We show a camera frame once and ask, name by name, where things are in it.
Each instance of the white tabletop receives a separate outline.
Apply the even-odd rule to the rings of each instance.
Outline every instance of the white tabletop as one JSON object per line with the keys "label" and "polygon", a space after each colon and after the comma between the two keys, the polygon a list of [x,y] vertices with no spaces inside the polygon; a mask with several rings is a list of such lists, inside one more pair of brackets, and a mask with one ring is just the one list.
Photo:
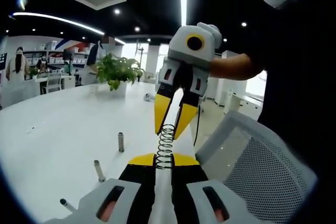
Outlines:
{"label": "white tabletop", "polygon": [[[0,162],[14,195],[37,222],[64,218],[70,212],[60,198],[78,207],[79,199],[98,186],[94,159],[107,179],[119,178],[130,159],[157,151],[154,103],[143,100],[154,93],[154,85],[128,85],[124,99],[112,98],[104,84],[96,95],[89,90],[57,91],[0,111]],[[178,91],[166,123],[174,124],[181,97]],[[124,153],[118,152],[119,132],[124,133]],[[190,127],[173,150],[194,156]],[[156,174],[149,223],[175,223],[170,171]]]}

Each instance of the green plant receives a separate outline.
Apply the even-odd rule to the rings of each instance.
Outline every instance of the green plant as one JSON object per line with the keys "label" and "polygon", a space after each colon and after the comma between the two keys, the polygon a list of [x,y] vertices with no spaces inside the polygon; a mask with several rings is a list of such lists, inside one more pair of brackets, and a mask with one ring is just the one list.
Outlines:
{"label": "green plant", "polygon": [[144,73],[135,59],[118,58],[113,54],[107,54],[98,61],[97,68],[97,78],[100,82],[107,80],[111,91],[116,90],[121,81],[131,81],[133,84]]}
{"label": "green plant", "polygon": [[31,68],[29,70],[29,76],[30,76],[30,78],[32,78],[33,76],[36,76],[36,75],[38,75],[38,71],[35,68]]}

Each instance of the black ceiling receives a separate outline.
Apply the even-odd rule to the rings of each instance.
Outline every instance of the black ceiling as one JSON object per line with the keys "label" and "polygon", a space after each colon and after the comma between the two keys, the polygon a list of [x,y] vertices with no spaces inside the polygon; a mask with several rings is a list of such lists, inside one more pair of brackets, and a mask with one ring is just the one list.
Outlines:
{"label": "black ceiling", "polygon": [[[120,9],[120,15],[113,13],[115,8]],[[16,20],[8,18],[8,15],[16,11],[21,11],[16,0],[3,0],[2,33],[8,29],[10,36],[45,35],[80,41],[85,37],[90,42],[99,39],[99,35],[93,32],[56,20],[38,17],[15,17]],[[84,23],[126,42],[135,40],[123,37],[127,35],[174,35],[181,25],[180,0],[127,0],[99,11],[74,0],[28,0],[25,11]],[[273,12],[262,0],[188,0],[187,24],[204,22],[216,25],[223,37],[227,38],[227,43],[222,44],[219,52],[226,49],[240,52],[246,35],[260,27],[260,20],[270,18]],[[246,22],[247,27],[243,28],[242,22]],[[139,33],[134,31],[135,26],[141,28]],[[167,41],[152,39],[152,42]]]}

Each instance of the cable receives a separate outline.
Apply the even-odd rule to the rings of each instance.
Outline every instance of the cable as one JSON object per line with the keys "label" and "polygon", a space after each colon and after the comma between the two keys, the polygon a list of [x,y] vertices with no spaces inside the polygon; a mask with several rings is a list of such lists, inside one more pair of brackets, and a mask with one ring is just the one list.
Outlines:
{"label": "cable", "polygon": [[196,128],[196,136],[195,136],[195,142],[194,142],[194,146],[195,146],[195,144],[196,144],[196,140],[197,140],[197,135],[198,135],[198,126],[199,126],[199,120],[200,120],[200,116],[201,115],[201,106],[199,105],[198,106],[198,119],[197,119],[197,128]]}
{"label": "cable", "polygon": [[173,153],[173,141],[174,141],[175,126],[172,124],[164,124],[160,133],[160,140],[158,151],[156,153],[156,168],[157,169],[171,169]]}

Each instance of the metal spring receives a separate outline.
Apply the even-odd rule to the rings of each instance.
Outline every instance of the metal spring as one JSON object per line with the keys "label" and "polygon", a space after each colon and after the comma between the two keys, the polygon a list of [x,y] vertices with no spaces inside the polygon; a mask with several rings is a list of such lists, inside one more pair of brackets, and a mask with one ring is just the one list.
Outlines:
{"label": "metal spring", "polygon": [[124,151],[124,134],[122,132],[118,133],[118,146],[119,146],[119,152]]}
{"label": "metal spring", "polygon": [[175,126],[172,124],[164,124],[162,127],[161,134],[159,136],[159,146],[156,153],[156,168],[157,169],[171,169],[172,159],[171,154],[173,153],[173,137],[174,137]]}

